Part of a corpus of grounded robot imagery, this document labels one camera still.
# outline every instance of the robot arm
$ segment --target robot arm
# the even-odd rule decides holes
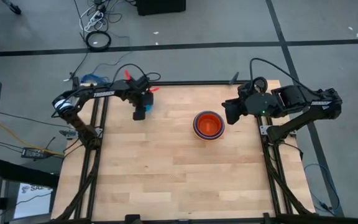
[[[78,132],[78,137],[84,144],[86,150],[97,150],[101,148],[101,136],[95,131],[95,128],[86,125],[78,116],[84,104],[93,98],[100,98],[106,96],[120,97],[122,101],[128,100],[135,106],[133,114],[134,120],[145,119],[146,105],[153,104],[153,93],[150,90],[149,79],[146,75],[141,76],[138,80],[128,77],[127,80],[118,80],[114,83],[105,83],[97,86],[79,86],[75,90],[70,90],[62,93],[54,99],[52,105],[54,106],[58,117],[64,119],[67,123],[71,124]],[[74,97],[78,100],[72,103],[70,99]],[[83,194],[87,187],[96,177],[96,165],[94,162],[93,167],[88,174],[84,184],[80,187],[79,191],[71,201],[65,211],[52,223],[66,223],[62,220],[67,220],[73,213],[75,206],[80,203]],[[85,223],[90,223],[90,220],[84,220]]]
[[[227,123],[234,124],[239,120],[240,115],[279,118],[309,108],[302,115],[281,126],[270,126],[267,135],[272,143],[281,141],[290,132],[310,122],[318,119],[336,119],[341,114],[342,99],[333,88],[311,91],[302,86],[289,85],[274,89],[270,94],[265,92],[266,79],[258,77],[253,83],[259,88],[248,91],[250,83],[241,85],[238,88],[238,98],[222,103],[225,107]]]

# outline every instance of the wooden tabletop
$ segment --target wooden tabletop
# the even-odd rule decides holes
[[[280,83],[268,85],[274,89]],[[144,121],[132,120],[134,107],[127,101],[110,97],[92,220],[124,220],[127,214],[143,220],[274,216],[256,119],[242,116],[235,125],[226,123],[223,136],[211,142],[197,138],[192,128],[204,110],[226,120],[221,103],[236,97],[236,86],[161,86]],[[92,105],[87,102],[80,113],[86,123]],[[296,146],[294,138],[285,141]],[[81,147],[63,162],[52,218],[78,190],[84,153]],[[289,188],[314,211],[299,152],[281,145],[280,153]]]

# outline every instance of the black metal frame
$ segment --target black metal frame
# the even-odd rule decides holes
[[[249,80],[238,80],[236,82],[234,82],[234,84],[242,84],[245,82],[249,82]],[[216,81],[177,81],[177,82],[153,82],[153,86],[183,86],[183,85],[228,85],[229,84],[229,80],[216,80]],[[108,99],[109,97],[104,98],[104,102],[103,102],[103,108],[102,108],[102,113],[101,113],[101,119],[100,119],[100,124],[99,127],[101,129],[104,129],[104,125],[105,125],[105,121],[106,121],[106,116],[107,116],[107,112],[108,112]],[[92,111],[92,115],[91,115],[91,124],[94,125],[95,121],[96,121],[96,115],[98,114],[98,105],[99,105],[99,101],[97,99],[95,99],[94,101],[94,105],[93,105],[93,111]],[[262,121],[262,117],[256,117],[257,119],[257,124],[258,127],[260,125],[263,125],[263,121]],[[270,118],[267,118],[267,124],[271,125],[272,124],[272,120]],[[263,152],[265,154],[264,158],[265,158],[265,164],[267,163],[267,160],[270,160],[270,156],[269,156],[269,145],[268,145],[268,140],[266,136],[263,136],[260,133],[260,140],[261,140],[261,144],[262,144],[262,149]],[[95,154],[95,159],[97,161],[94,161],[95,163],[98,164],[97,166],[97,170],[99,168],[99,160],[100,160],[100,153],[101,150],[97,150],[96,154]],[[285,176],[284,176],[284,171],[283,171],[283,166],[282,166],[282,162],[281,162],[281,158],[280,158],[280,153],[278,151],[277,147],[273,148],[273,153],[275,155],[276,158],[276,165],[277,165],[277,169],[278,169],[278,173],[280,178],[285,182]],[[82,178],[86,177],[86,174],[88,172],[88,166],[89,166],[89,162],[90,162],[90,155],[85,155],[84,157],[84,164],[81,170],[81,180]],[[273,207],[274,207],[274,212],[276,215],[282,214],[281,213],[281,209],[280,209],[280,204],[278,201],[278,194],[277,194],[277,189],[276,189],[276,185],[275,185],[275,180],[274,178],[268,173],[268,182],[269,182],[269,187],[270,187],[270,193],[272,195],[272,203],[273,203]],[[91,189],[90,189],[90,194],[89,194],[89,200],[88,200],[88,207],[87,207],[87,212],[86,212],[86,216],[85,218],[90,219],[92,218],[92,214],[93,214],[93,204],[94,204],[94,195],[95,195],[95,191],[96,191],[96,181],[97,178],[94,179],[94,181],[91,184]],[[289,200],[287,199],[286,195],[283,194],[283,198],[285,201],[285,209],[287,211],[287,213],[292,214],[292,207],[291,207],[291,203],[289,202]],[[80,218],[81,217],[81,205],[82,203],[80,203],[75,211],[75,218]],[[228,219],[210,219],[210,220],[191,220],[192,223],[265,223],[265,218],[228,218]],[[106,222],[92,222],[92,223],[122,223],[121,222],[110,222],[110,221],[106,221]],[[154,220],[154,221],[146,221],[146,223],[183,223],[183,221],[181,220]]]
[[[249,82],[248,80],[239,80],[236,81],[235,84],[241,84],[244,82]],[[152,85],[153,86],[182,86],[182,85],[228,85],[229,80],[218,80],[218,81],[184,81],[184,82],[154,82]],[[107,117],[107,112],[108,112],[108,102],[109,102],[109,97],[105,97],[104,101],[103,101],[103,108],[102,108],[102,113],[101,113],[101,119],[100,119],[100,124],[99,127],[101,129],[105,128],[105,122],[106,122],[106,117]],[[96,121],[96,115],[98,113],[98,106],[99,106],[99,101],[95,100],[94,101],[94,105],[93,105],[93,112],[92,112],[92,116],[91,116],[91,123],[95,123]],[[285,202],[285,210],[287,211],[286,213],[282,213],[281,209],[280,209],[280,204],[278,201],[278,194],[277,194],[277,189],[276,189],[276,185],[275,185],[275,178],[273,177],[273,175],[271,173],[269,173],[269,168],[268,168],[268,163],[271,163],[270,160],[270,151],[269,151],[269,141],[267,139],[267,136],[262,135],[262,133],[260,132],[259,126],[263,125],[263,120],[261,116],[256,116],[255,117],[257,120],[257,125],[258,125],[258,131],[260,134],[260,140],[261,140],[261,144],[262,144],[262,150],[264,153],[264,159],[265,159],[265,165],[267,168],[267,174],[268,174],[268,182],[269,182],[269,187],[270,187],[270,193],[272,195],[272,203],[273,203],[273,209],[275,212],[275,218],[270,218],[268,213],[264,213],[263,217],[257,217],[257,218],[227,218],[227,219],[202,219],[202,220],[148,220],[148,221],[143,221],[143,223],[155,223],[155,224],[159,224],[159,223],[171,223],[171,224],[187,224],[187,223],[264,223],[264,224],[268,224],[268,223],[358,223],[358,218],[338,218],[338,217],[320,217],[318,215],[312,214],[312,215],[294,215],[293,211],[292,211],[292,206],[291,203],[289,201],[289,199],[287,198],[287,196],[285,195],[284,191],[283,191],[283,199]],[[272,119],[271,118],[266,118],[266,122],[268,125],[272,125]],[[281,157],[280,157],[280,152],[278,150],[278,147],[273,147],[273,153],[275,156],[275,162],[277,165],[277,173],[278,173],[278,178],[286,184],[285,182],[285,175],[284,175],[284,171],[283,171],[283,166],[282,166],[282,162],[281,162]],[[99,169],[99,161],[100,161],[100,156],[101,156],[101,149],[96,150],[95,152],[95,157],[94,157],[94,163],[96,163],[96,178],[94,178],[94,180],[91,183],[91,187],[90,187],[90,194],[89,194],[89,200],[88,200],[88,207],[87,207],[87,211],[86,211],[86,216],[85,219],[82,219],[84,221],[84,223],[88,223],[90,222],[90,220],[92,219],[92,214],[93,214],[93,205],[94,205],[94,198],[95,198],[95,192],[96,192],[96,184],[97,184],[97,173],[98,173],[98,169]],[[87,159],[84,159],[84,164],[83,164],[83,168],[81,171],[81,176],[83,174],[85,174],[88,171],[88,164],[90,161],[90,156],[86,156]],[[81,217],[81,205],[78,205],[75,211],[75,215],[78,216],[78,218]],[[101,222],[92,222],[95,224],[118,224],[118,223],[125,223],[125,221],[101,221]]]

